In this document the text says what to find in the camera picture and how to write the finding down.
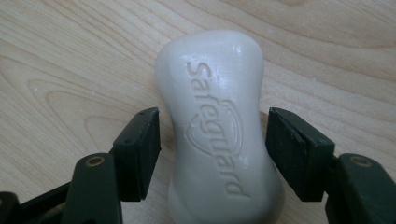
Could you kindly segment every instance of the white soap bar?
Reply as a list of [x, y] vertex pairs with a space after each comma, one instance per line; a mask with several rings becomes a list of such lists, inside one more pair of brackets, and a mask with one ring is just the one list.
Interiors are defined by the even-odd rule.
[[155, 75], [177, 140], [175, 223], [276, 222], [283, 188], [262, 138], [259, 45], [235, 31], [185, 35], [163, 48]]

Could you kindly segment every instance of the embossed logo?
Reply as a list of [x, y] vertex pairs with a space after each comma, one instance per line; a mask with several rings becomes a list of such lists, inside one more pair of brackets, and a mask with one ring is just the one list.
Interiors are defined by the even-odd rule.
[[199, 111], [191, 118], [186, 137], [194, 148], [215, 161], [227, 196], [249, 198], [235, 171], [243, 142], [239, 113], [231, 100], [213, 94], [209, 84], [212, 72], [206, 63], [199, 63], [196, 69], [187, 63], [187, 72]]

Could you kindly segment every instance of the brass screw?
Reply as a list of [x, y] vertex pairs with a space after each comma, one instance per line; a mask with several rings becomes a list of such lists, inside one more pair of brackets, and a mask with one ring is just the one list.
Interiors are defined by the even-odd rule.
[[352, 156], [349, 158], [353, 163], [359, 165], [359, 166], [363, 166], [363, 167], [370, 167], [372, 166], [372, 163], [360, 156]]
[[93, 167], [102, 164], [105, 161], [103, 157], [91, 157], [85, 162], [86, 166]]

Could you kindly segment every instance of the bar of soap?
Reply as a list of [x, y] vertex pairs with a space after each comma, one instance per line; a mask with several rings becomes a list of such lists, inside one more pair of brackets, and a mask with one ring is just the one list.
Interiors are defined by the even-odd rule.
[[262, 137], [259, 45], [236, 31], [185, 35], [161, 50], [155, 75], [177, 140], [175, 223], [275, 223], [284, 195]]

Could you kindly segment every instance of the wooden surface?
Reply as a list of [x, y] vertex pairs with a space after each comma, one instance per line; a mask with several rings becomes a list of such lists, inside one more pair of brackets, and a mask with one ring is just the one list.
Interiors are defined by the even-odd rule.
[[[261, 112], [293, 111], [396, 179], [396, 2], [0, 1], [0, 190], [22, 202], [107, 152], [138, 111], [161, 110], [161, 152], [148, 197], [124, 223], [172, 223], [174, 136], [153, 65], [179, 36], [233, 29], [264, 52]], [[324, 203], [285, 185], [278, 223], [327, 223]]]

